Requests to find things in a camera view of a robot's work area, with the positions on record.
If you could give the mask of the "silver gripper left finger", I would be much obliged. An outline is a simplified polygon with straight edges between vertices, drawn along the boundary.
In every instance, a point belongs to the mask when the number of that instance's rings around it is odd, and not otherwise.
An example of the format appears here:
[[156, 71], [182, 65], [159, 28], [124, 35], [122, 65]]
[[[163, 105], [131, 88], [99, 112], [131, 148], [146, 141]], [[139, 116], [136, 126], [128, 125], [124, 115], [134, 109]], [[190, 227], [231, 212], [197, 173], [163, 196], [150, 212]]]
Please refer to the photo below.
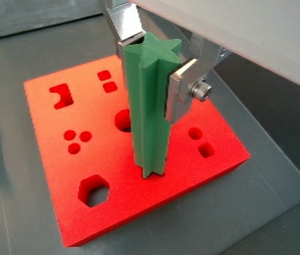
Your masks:
[[138, 6], [128, 0], [99, 0], [112, 35], [115, 37], [116, 54], [124, 54], [124, 46], [138, 44], [144, 37]]

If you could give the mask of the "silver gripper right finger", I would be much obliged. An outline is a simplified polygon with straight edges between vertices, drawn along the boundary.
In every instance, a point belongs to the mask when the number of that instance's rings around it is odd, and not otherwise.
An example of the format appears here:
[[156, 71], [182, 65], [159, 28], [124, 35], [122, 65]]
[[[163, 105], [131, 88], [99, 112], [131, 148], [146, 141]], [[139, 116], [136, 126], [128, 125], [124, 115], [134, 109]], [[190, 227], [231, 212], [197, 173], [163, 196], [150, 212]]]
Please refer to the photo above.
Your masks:
[[193, 57], [169, 75], [165, 103], [165, 119], [173, 125], [187, 114], [191, 101], [203, 102], [209, 98], [211, 85], [207, 73], [229, 56], [230, 51], [191, 34], [189, 49]]

